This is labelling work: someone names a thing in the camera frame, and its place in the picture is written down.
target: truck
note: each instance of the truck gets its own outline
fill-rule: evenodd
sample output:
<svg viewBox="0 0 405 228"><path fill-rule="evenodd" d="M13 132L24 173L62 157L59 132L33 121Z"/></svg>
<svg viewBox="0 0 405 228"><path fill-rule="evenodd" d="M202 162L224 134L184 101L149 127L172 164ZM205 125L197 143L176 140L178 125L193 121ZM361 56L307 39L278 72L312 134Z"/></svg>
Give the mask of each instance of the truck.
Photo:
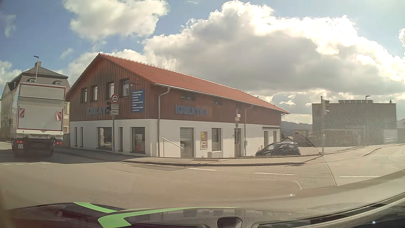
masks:
<svg viewBox="0 0 405 228"><path fill-rule="evenodd" d="M15 157L53 155L62 144L66 86L20 82L9 119L11 148Z"/></svg>

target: windshield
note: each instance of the windshield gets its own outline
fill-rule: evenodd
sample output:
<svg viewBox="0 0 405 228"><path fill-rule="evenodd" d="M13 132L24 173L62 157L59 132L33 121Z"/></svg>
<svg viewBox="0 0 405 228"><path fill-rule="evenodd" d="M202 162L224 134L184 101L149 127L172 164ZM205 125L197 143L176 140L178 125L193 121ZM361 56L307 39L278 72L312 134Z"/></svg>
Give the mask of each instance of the windshield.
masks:
<svg viewBox="0 0 405 228"><path fill-rule="evenodd" d="M403 9L0 0L4 208L251 226L397 196Z"/></svg>

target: drain pipe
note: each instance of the drain pipe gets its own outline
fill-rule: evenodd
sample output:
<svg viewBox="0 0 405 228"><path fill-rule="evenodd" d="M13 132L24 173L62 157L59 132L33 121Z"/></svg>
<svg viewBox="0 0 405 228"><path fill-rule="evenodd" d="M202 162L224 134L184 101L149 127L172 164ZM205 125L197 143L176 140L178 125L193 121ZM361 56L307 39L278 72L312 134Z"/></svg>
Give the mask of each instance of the drain pipe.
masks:
<svg viewBox="0 0 405 228"><path fill-rule="evenodd" d="M244 150L245 156L246 156L246 110L251 109L251 108L253 108L253 105L250 108L245 108L245 123L243 124L243 137L245 138L245 140L243 141L243 147L245 149Z"/></svg>
<svg viewBox="0 0 405 228"><path fill-rule="evenodd" d="M167 87L167 91L158 96L158 157L160 157L160 97L168 94L170 87Z"/></svg>

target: metal railing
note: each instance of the metal railing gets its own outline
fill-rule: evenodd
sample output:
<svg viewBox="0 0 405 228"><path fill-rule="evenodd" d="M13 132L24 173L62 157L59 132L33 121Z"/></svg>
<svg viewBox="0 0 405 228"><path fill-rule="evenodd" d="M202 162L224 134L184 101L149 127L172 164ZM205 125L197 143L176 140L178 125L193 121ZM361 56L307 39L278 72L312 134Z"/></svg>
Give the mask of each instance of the metal railing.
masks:
<svg viewBox="0 0 405 228"><path fill-rule="evenodd" d="M164 157L164 141L165 141L165 140L168 141L169 143L171 143L171 144L173 144L173 145L179 147L180 149L184 149L183 147L181 147L181 146L175 144L174 142L172 142L172 141L166 139L165 137L162 137L162 139L163 139L163 157Z"/></svg>

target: yellow poster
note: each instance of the yellow poster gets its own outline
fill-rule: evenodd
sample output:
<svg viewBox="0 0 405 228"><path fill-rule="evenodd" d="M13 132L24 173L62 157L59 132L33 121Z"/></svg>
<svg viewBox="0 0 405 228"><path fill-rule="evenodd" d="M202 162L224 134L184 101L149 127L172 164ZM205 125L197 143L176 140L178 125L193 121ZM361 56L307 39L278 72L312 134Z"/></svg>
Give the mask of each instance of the yellow poster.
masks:
<svg viewBox="0 0 405 228"><path fill-rule="evenodd" d="M208 135L206 131L201 132L200 149L208 148Z"/></svg>

